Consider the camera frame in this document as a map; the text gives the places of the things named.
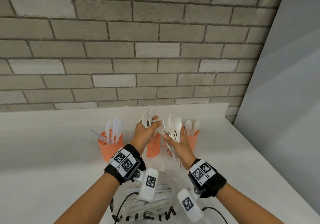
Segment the cable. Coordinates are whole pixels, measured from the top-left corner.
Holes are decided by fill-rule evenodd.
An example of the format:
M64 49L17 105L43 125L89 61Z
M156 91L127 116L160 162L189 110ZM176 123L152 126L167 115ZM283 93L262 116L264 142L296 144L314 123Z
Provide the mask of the cable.
M213 210L215 210L216 212L218 212L218 213L221 215L221 217L224 219L224 221L226 222L226 224L228 224L228 222L226 221L226 219L223 217L223 215L222 215L217 209L215 209L215 208L213 208L213 207L211 207L211 206L206 206L206 207L202 208L202 211L205 211L206 209L213 209Z
M120 208L119 208L119 210L118 210L118 213L117 213L117 215L116 215L116 217L115 217L114 224L117 223L118 215L119 215L119 213L120 213L120 210L121 210L123 204L125 203L125 201L126 201L131 195L134 195L134 194L139 194L139 193L138 193L138 192L133 192L133 193L129 194L129 195L124 199L124 201L122 202L122 204L121 204L121 206L120 206Z

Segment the qr-like code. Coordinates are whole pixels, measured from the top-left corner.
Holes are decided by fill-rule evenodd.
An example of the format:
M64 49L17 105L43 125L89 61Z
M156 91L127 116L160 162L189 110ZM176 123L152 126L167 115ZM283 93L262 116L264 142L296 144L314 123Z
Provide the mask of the qr-like code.
M128 172L130 170L130 168L133 166L132 162L127 158L122 164L121 166L123 167L123 169Z
M184 208L186 208L187 211L189 211L194 206L189 197L185 198L182 201L182 204L183 204Z
M200 169L197 168L196 170L194 170L192 175L195 177L196 180L199 181L203 177L204 174L202 173L202 171Z
M115 156L113 159L115 161L117 161L118 163L120 163L125 157L126 157L125 155L123 155L121 152L119 152L118 155Z
M148 175L148 178L146 179L146 186L154 188L155 187L155 183L156 183L156 178L155 177L151 177L151 176Z
M202 164L201 166L200 166L200 168L202 169L202 171L204 172L204 173L207 173L207 172L209 172L210 170L211 170L211 168L209 167L209 165L205 162L204 164Z

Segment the orange mesh cup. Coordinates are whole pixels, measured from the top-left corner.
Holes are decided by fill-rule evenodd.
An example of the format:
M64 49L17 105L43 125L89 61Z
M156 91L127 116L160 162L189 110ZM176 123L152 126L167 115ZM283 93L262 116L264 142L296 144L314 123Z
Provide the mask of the orange mesh cup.
M195 133L194 133L194 136L186 136L184 135L188 142L189 142L189 145L190 145L190 148L192 151L195 150L195 147L196 147L196 144L197 144L197 141L198 141L198 134L199 134L199 130L197 130Z
M109 138L111 138L111 134L112 134L112 129L110 129L109 132ZM106 137L106 132L103 131L100 135L102 135L103 137ZM99 146L101 149L101 153L103 156L103 159L105 161L109 161L111 159L111 157L113 157L113 155L121 148L123 147L123 138L122 138L122 134L120 135L120 138L117 142L115 142L114 144L109 144L107 145L107 143L105 141L99 140Z
M146 146L146 157L155 157L160 152L161 134L157 134Z

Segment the white countertop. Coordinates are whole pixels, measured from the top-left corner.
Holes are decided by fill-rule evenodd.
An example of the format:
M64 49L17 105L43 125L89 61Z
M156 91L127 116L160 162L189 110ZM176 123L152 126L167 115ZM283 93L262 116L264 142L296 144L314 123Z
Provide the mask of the white countertop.
M106 163L89 130L103 131L106 117L117 116L125 122L128 143L150 108L157 108L160 118L171 113L197 118L201 126L195 155L284 223L320 223L318 214L224 118L227 104L0 113L1 223L53 223L103 174ZM178 169L166 149L146 164L177 174L192 187L187 171ZM228 223L237 223L215 198L201 199L199 205L213 206ZM212 223L224 223L214 211L206 212ZM107 210L101 223L110 222ZM177 215L174 223L179 222Z

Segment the wristband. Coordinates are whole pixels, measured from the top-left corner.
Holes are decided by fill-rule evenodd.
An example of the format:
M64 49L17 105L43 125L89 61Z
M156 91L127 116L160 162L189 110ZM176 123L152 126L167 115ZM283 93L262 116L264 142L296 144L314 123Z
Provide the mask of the wristband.
M204 160L196 159L188 174L200 198L215 197L227 180Z
M134 146L127 144L111 158L104 172L115 177L122 185L124 182L134 178L134 173L137 169L144 171L146 170L146 165Z

